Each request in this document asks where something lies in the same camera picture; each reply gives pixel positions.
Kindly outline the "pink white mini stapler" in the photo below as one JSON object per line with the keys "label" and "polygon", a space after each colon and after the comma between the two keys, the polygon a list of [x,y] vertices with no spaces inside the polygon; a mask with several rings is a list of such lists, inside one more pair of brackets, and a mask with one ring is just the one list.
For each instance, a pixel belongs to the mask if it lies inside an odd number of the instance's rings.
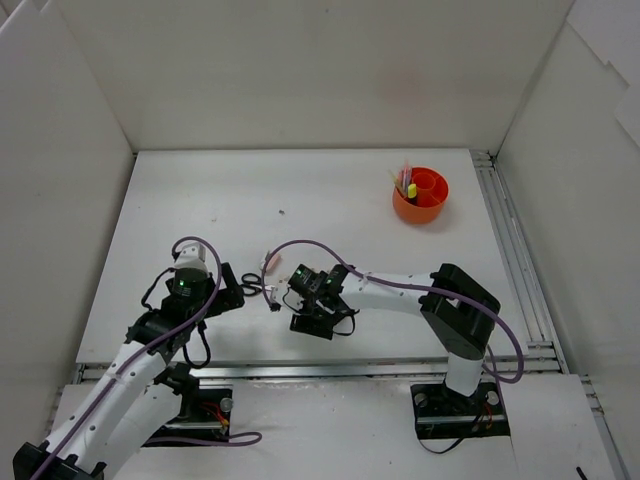
{"label": "pink white mini stapler", "polygon": [[272,253],[267,252],[265,257],[260,263],[260,270],[263,271],[266,275],[270,275],[275,271],[279,263],[281,262],[281,254],[280,253]]}

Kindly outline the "yellow capped black highlighter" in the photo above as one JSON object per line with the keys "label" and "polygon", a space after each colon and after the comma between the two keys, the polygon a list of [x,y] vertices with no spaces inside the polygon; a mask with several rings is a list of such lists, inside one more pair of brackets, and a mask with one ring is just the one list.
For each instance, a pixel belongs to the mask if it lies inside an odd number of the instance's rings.
{"label": "yellow capped black highlighter", "polygon": [[415,201],[417,199],[417,186],[415,184],[410,184],[407,188],[407,198],[410,201]]}

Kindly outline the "blue slim highlighter pen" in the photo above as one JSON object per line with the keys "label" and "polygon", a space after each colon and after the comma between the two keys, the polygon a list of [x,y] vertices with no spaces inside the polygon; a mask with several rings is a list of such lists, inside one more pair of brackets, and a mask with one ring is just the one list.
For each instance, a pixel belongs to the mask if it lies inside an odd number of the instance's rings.
{"label": "blue slim highlighter pen", "polygon": [[407,191],[411,181],[411,167],[408,162],[405,162],[402,170],[402,188]]}

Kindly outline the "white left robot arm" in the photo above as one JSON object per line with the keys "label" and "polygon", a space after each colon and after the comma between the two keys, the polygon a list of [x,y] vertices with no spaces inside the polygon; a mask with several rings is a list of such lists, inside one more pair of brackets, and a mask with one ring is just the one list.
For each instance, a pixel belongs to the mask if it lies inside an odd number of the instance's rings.
{"label": "white left robot arm", "polygon": [[24,443],[13,460],[17,479],[113,479],[141,448],[233,446],[231,391],[208,392],[193,365],[174,363],[206,319],[244,305],[228,263],[215,274],[200,259],[168,268],[169,294],[129,328],[116,358],[85,401],[40,444]]}

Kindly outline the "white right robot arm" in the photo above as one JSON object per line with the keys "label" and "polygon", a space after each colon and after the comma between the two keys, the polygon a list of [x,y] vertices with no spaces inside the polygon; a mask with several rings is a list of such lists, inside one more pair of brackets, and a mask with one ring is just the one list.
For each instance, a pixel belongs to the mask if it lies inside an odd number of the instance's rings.
{"label": "white right robot arm", "polygon": [[[431,279],[427,290],[417,280]],[[290,329],[332,339],[343,320],[354,321],[368,310],[406,314],[424,319],[448,353],[442,388],[445,405],[464,412],[479,397],[482,363],[500,311],[500,303],[466,272],[444,263],[425,276],[394,275],[375,281],[338,264],[330,272],[315,272],[301,264],[287,283],[287,293],[299,297]]]}

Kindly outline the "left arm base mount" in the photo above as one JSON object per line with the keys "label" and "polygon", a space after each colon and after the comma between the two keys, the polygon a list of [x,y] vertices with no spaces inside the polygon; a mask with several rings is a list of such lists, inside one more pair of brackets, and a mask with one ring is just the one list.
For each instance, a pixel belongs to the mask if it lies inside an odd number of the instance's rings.
{"label": "left arm base mount", "polygon": [[180,409],[151,435],[144,447],[194,446],[189,440],[230,442],[233,408],[230,385],[203,385],[185,364],[168,367],[153,379],[152,385],[167,387],[179,398]]}

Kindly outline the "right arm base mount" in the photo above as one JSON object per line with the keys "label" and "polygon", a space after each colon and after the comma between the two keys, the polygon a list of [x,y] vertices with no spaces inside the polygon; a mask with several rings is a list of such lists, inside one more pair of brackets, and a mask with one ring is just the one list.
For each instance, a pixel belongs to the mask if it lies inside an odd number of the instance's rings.
{"label": "right arm base mount", "polygon": [[509,437],[506,409],[493,382],[481,381],[465,397],[441,384],[410,387],[414,427],[419,440]]}

